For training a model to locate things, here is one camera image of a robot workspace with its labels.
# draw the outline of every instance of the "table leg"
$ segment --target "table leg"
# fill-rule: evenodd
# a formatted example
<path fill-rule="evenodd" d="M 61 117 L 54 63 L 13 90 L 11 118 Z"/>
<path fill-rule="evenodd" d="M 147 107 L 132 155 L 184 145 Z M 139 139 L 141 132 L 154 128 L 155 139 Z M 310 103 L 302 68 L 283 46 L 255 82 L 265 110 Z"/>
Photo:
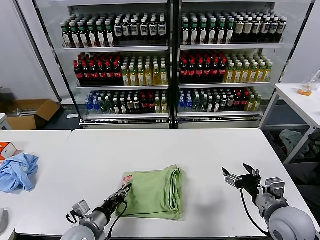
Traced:
<path fill-rule="evenodd" d="M 299 143 L 295 146 L 295 148 L 292 150 L 292 152 L 289 154 L 289 156 L 286 158 L 286 160 L 283 162 L 283 164 L 289 164 L 293 159 L 298 156 L 301 151 L 304 149 L 304 146 L 309 143 L 309 135 L 313 134 L 315 132 L 318 132 L 319 130 L 315 126 L 311 126 L 308 131 L 304 134 L 304 136 L 301 138 Z"/>
<path fill-rule="evenodd" d="M 259 129 L 263 130 L 265 128 L 265 126 L 268 122 L 268 119 L 270 118 L 270 115 L 271 115 L 272 111 L 274 110 L 278 100 L 279 100 L 279 95 L 278 95 L 277 91 L 275 91 L 268 107 L 266 108 L 266 111 L 263 115 L 263 118 L 261 119 L 261 122 L 258 126 Z"/>

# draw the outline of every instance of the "cable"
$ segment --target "cable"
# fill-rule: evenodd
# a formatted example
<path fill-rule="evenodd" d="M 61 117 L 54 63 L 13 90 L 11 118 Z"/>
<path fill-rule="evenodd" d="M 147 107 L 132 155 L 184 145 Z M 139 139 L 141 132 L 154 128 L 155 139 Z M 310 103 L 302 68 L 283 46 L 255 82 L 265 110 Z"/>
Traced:
<path fill-rule="evenodd" d="M 264 231 L 262 230 L 256 223 L 255 221 L 252 219 L 252 217 L 250 216 L 250 213 L 248 211 L 248 208 L 247 208 L 247 205 L 246 205 L 246 202 L 245 202 L 245 198 L 244 198 L 244 189 L 241 188 L 240 189 L 240 193 L 241 193 L 241 199 L 242 199 L 242 203 L 243 203 L 243 206 L 244 206 L 244 210 L 246 212 L 246 214 L 248 215 L 250 221 L 253 223 L 253 225 L 260 231 L 262 232 L 264 235 L 266 235 L 267 237 L 271 237 L 271 234 L 267 231 Z"/>
<path fill-rule="evenodd" d="M 114 228 L 114 226 L 116 225 L 117 221 L 119 220 L 119 218 L 121 218 L 123 216 L 123 214 L 125 213 L 125 211 L 127 210 L 128 207 L 128 203 L 126 201 L 122 201 L 119 203 L 120 204 L 125 204 L 124 210 L 122 211 L 122 213 L 116 218 L 116 220 L 113 222 L 110 231 L 108 233 L 108 236 L 106 237 L 107 240 L 111 239 L 111 235 L 112 235 L 112 229 Z"/>

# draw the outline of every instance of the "cardboard box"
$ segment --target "cardboard box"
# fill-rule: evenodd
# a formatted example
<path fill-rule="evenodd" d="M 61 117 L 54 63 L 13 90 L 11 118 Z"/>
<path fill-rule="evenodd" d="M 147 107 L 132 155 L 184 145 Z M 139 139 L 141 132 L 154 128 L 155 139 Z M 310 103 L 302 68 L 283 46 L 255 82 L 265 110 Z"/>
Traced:
<path fill-rule="evenodd" d="M 7 116 L 13 130 L 36 130 L 42 128 L 59 110 L 60 105 L 50 99 L 12 100 L 0 104 L 1 113 L 10 113 L 17 109 L 36 110 L 35 115 Z"/>

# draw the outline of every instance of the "white table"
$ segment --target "white table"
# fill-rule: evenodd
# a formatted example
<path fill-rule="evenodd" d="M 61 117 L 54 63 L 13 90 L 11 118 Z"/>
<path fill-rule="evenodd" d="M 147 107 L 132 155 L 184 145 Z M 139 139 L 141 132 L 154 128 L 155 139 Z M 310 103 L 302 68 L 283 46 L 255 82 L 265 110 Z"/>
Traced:
<path fill-rule="evenodd" d="M 72 224 L 66 214 L 85 199 L 91 210 L 116 192 L 127 171 L 161 170 L 177 164 L 186 173 L 184 214 L 179 221 L 122 218 L 113 229 L 117 238 L 261 237 L 248 219 L 240 191 L 225 182 L 221 167 L 246 174 L 243 163 L 267 178 L 285 181 L 288 203 L 309 214 L 302 196 L 284 166 L 257 128 L 249 129 L 126 129 L 75 130 L 59 166 L 48 172 L 34 190 L 28 212 L 16 232 L 22 235 L 62 236 Z M 267 229 L 249 194 L 248 209 Z"/>
<path fill-rule="evenodd" d="M 17 152 L 39 157 L 38 171 L 35 175 L 30 176 L 37 189 L 46 172 L 50 171 L 51 165 L 59 161 L 60 150 L 70 134 L 70 130 L 0 131 L 0 142 L 12 142 Z M 6 209 L 9 215 L 8 227 L 3 233 L 0 233 L 0 240 L 14 238 L 17 223 L 31 205 L 33 191 L 18 190 L 15 193 L 0 191 L 0 208 Z"/>
<path fill-rule="evenodd" d="M 309 135 L 320 129 L 320 91 L 312 92 L 311 96 L 304 96 L 298 93 L 301 87 L 301 84 L 276 84 L 275 92 L 259 125 L 259 128 L 263 130 L 277 101 L 282 98 L 310 126 L 303 138 L 283 162 L 284 164 L 294 160 L 308 143 Z"/>

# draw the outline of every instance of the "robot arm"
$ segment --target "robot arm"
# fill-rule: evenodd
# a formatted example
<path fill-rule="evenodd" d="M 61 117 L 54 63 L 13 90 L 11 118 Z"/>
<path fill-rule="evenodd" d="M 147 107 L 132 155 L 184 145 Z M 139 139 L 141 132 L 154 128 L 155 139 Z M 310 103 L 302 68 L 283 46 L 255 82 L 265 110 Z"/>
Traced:
<path fill-rule="evenodd" d="M 245 211 L 252 223 L 274 240 L 315 240 L 317 232 L 312 219 L 305 212 L 290 207 L 284 198 L 285 182 L 278 177 L 269 178 L 263 186 L 259 170 L 254 170 L 246 164 L 243 166 L 249 174 L 237 176 L 230 174 L 224 168 L 222 171 L 225 181 L 240 189 Z M 258 207 L 269 232 L 261 230 L 251 218 L 243 198 L 243 189 L 251 195 L 252 202 Z"/>

